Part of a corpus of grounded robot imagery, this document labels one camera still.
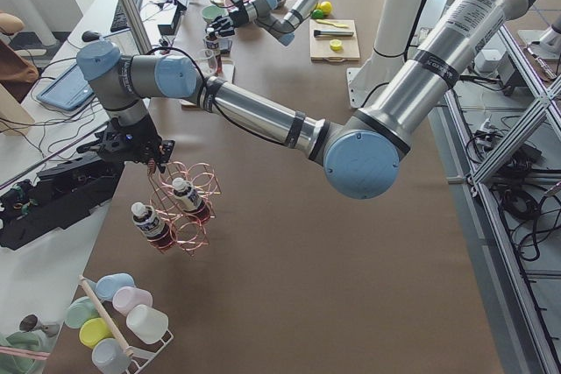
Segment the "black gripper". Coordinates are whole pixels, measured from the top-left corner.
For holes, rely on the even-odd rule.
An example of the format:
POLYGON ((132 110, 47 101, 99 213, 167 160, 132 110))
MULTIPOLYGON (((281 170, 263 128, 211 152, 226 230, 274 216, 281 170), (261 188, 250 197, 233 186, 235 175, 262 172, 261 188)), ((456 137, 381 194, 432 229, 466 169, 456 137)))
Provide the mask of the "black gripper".
POLYGON ((157 168, 164 173, 174 146, 172 139, 162 141, 150 117, 130 125, 122 125, 113 117, 98 140, 91 144, 91 151, 107 162, 143 163, 149 173, 154 173, 157 168))
POLYGON ((230 37, 235 34, 235 29, 250 22, 248 11, 243 0, 230 0, 232 7, 227 16, 214 18, 208 25, 208 32, 215 32, 218 37, 230 37))

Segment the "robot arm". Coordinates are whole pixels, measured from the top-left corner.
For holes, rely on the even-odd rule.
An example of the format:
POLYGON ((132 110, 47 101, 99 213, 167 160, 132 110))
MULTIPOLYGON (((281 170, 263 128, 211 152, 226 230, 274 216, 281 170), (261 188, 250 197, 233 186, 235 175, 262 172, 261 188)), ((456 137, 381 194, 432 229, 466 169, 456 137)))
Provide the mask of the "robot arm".
POLYGON ((536 0, 453 0, 388 84, 373 88, 345 123, 314 119, 279 95, 260 96, 206 75, 187 56, 127 56, 108 40, 85 47, 78 67, 108 113, 97 152, 106 161, 164 166, 172 145, 157 132, 145 99, 185 99, 276 145, 302 151, 341 194, 370 199, 394 183, 411 137, 480 50, 536 0))
POLYGON ((297 0, 286 15, 278 19, 272 11, 278 7, 278 0, 231 0, 232 8, 226 16, 215 18, 206 29, 208 34, 227 37, 234 29, 254 23, 264 29, 282 45, 288 46, 295 38, 295 30, 312 14, 320 0, 297 0))

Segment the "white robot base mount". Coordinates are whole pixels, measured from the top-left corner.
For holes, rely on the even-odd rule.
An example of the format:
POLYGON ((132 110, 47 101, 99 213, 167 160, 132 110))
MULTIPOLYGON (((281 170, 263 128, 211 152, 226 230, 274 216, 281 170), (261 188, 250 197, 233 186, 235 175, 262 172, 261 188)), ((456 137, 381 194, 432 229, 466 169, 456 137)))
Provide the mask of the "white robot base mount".
POLYGON ((368 66, 348 67, 345 75, 350 106, 353 109, 363 107, 367 96, 377 86, 375 71, 368 66))

